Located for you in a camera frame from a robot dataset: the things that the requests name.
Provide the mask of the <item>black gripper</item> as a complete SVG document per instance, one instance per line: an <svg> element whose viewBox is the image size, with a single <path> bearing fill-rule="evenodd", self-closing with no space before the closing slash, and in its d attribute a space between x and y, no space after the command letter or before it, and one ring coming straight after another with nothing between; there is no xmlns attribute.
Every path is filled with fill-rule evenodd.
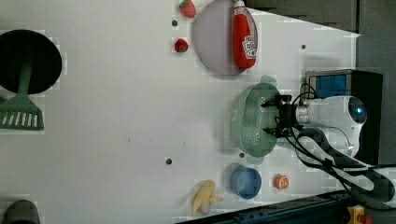
<svg viewBox="0 0 396 224"><path fill-rule="evenodd" d="M296 108L291 101L290 95L277 95L271 98L261 107L275 106L278 110L278 116L276 117L275 128L264 128L263 130L271 134L276 138L292 136L292 129L295 128L298 131L303 129L303 126L298 123L296 118Z"/></svg>

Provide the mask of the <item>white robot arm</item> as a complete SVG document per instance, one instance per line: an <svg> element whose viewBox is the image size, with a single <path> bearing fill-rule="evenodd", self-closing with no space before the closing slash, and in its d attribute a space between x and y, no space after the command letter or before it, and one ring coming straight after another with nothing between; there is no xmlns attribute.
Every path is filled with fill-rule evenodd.
<svg viewBox="0 0 396 224"><path fill-rule="evenodd" d="M367 121L360 99L343 95L297 104L289 95L276 95L262 107L277 110L276 126L264 131L287 138L303 164L336 178L355 201L370 209L395 209L395 166L370 165L356 158Z"/></svg>

